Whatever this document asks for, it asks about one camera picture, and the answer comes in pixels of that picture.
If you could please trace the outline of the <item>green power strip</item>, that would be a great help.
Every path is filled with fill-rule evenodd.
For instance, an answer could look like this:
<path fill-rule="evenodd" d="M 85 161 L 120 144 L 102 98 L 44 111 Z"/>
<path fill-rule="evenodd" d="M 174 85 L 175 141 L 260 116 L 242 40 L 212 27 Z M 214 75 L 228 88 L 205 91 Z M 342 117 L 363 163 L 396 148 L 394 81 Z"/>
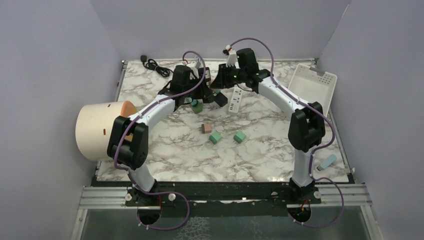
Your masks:
<path fill-rule="evenodd" d="M 197 101 L 198 101 L 198 105 L 195 107 L 190 106 L 190 103 L 189 103 L 189 106 L 191 110 L 194 112 L 194 114 L 198 114 L 203 110 L 203 102 L 200 100 L 197 100 Z"/>

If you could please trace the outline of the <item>white power strip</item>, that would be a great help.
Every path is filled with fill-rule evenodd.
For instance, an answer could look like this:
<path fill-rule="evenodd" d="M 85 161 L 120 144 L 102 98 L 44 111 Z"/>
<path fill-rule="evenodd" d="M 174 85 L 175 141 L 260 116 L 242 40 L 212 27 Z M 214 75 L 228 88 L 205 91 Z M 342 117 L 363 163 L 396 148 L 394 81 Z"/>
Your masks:
<path fill-rule="evenodd" d="M 235 87 L 233 89 L 232 96 L 228 103 L 228 113 L 229 114 L 237 114 L 239 112 L 241 101 L 243 96 L 243 90 L 239 87 Z"/>

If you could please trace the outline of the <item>black power strip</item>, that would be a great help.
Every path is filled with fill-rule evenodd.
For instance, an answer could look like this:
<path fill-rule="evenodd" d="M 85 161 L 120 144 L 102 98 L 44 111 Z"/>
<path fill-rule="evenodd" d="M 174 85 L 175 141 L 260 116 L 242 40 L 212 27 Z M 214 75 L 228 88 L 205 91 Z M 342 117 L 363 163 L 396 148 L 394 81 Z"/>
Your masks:
<path fill-rule="evenodd" d="M 213 100 L 221 108 L 228 104 L 228 98 L 221 92 L 220 89 L 213 90 Z"/>

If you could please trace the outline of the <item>pink USB charger plug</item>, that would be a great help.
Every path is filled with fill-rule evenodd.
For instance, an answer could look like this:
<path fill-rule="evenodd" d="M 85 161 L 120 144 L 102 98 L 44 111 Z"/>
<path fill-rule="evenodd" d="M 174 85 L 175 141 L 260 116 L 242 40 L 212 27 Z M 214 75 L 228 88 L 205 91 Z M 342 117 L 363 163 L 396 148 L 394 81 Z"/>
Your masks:
<path fill-rule="evenodd" d="M 213 130 L 213 126 L 210 123 L 202 123 L 201 124 L 201 132 L 203 134 L 209 134 Z"/>

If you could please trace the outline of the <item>green USB charger plug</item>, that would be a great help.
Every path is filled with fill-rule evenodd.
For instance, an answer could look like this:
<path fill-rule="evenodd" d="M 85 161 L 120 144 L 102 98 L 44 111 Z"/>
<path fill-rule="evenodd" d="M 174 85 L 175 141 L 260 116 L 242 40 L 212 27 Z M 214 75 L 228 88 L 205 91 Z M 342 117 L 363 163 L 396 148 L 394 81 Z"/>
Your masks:
<path fill-rule="evenodd" d="M 215 131 L 214 133 L 212 133 L 210 136 L 209 136 L 209 140 L 215 145 L 215 144 L 217 144 L 217 143 L 219 143 L 221 140 L 223 139 L 223 137 L 222 137 L 222 135 L 219 133 L 219 132 L 217 132 L 217 131 Z"/>

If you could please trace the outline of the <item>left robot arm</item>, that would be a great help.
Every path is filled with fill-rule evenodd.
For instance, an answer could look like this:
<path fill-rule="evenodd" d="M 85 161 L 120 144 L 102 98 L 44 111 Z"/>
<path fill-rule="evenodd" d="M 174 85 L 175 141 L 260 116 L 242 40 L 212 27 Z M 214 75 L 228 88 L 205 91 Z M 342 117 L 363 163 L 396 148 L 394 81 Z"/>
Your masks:
<path fill-rule="evenodd" d="M 133 186 L 139 190 L 138 199 L 144 205 L 152 205 L 157 200 L 157 191 L 153 188 L 156 180 L 145 164 L 149 132 L 183 105 L 187 98 L 195 100 L 211 95 L 209 80 L 208 67 L 194 70 L 187 65 L 177 65 L 172 79 L 151 103 L 129 117 L 115 118 L 106 153 L 117 169 L 127 172 Z"/>

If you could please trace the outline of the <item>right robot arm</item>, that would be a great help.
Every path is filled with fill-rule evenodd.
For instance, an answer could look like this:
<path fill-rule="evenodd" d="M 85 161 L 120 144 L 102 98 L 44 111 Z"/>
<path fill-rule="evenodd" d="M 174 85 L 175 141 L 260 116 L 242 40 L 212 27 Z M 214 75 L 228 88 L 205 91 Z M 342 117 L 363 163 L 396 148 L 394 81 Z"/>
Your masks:
<path fill-rule="evenodd" d="M 325 136 L 323 108 L 320 103 L 305 103 L 294 93 L 283 87 L 271 71 L 260 69 L 255 53 L 250 48 L 234 50 L 227 45 L 223 50 L 226 63 L 218 66 L 213 89 L 229 89 L 244 83 L 253 92 L 264 96 L 290 117 L 288 140 L 295 149 L 294 172 L 289 180 L 289 199 L 300 204 L 314 188 L 310 168 L 313 147 Z"/>

